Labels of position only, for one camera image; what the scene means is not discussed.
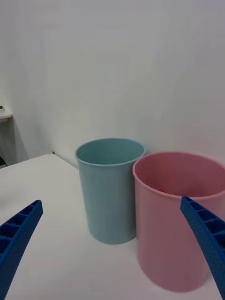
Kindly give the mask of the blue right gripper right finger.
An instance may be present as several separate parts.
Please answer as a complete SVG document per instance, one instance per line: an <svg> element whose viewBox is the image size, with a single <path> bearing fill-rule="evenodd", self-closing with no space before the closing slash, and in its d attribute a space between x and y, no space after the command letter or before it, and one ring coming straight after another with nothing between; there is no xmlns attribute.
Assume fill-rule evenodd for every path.
<svg viewBox="0 0 225 300"><path fill-rule="evenodd" d="M206 259L222 299L225 299L225 222L189 197L180 210Z"/></svg>

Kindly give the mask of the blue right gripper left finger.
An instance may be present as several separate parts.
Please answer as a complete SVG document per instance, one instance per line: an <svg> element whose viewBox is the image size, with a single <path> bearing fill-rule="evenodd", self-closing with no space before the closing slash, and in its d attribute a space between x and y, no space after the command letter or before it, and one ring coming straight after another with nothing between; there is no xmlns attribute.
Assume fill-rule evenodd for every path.
<svg viewBox="0 0 225 300"><path fill-rule="evenodd" d="M24 251L43 215L36 200L0 226L0 299L4 300Z"/></svg>

